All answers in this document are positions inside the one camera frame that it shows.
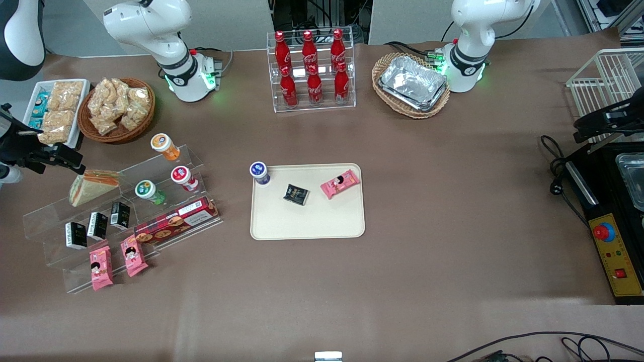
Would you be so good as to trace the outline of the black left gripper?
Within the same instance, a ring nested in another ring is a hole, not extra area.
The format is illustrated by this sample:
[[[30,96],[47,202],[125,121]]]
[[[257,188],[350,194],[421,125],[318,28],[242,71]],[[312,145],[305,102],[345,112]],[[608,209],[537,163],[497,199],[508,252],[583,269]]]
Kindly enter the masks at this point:
[[[628,99],[607,108],[602,113],[593,113],[591,119],[578,119],[574,122],[576,129],[574,140],[582,143],[589,138],[610,135],[612,133],[641,133],[643,131],[643,101]]]

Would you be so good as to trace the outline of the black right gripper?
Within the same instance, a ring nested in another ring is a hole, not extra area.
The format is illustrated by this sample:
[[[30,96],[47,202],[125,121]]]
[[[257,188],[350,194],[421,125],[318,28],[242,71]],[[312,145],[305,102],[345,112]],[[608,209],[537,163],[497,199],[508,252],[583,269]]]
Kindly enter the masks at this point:
[[[83,156],[63,143],[42,145],[38,135],[42,130],[30,128],[14,117],[2,117],[1,161],[7,165],[27,166],[37,174],[44,174],[46,166],[60,166],[76,174],[84,174],[87,167]]]

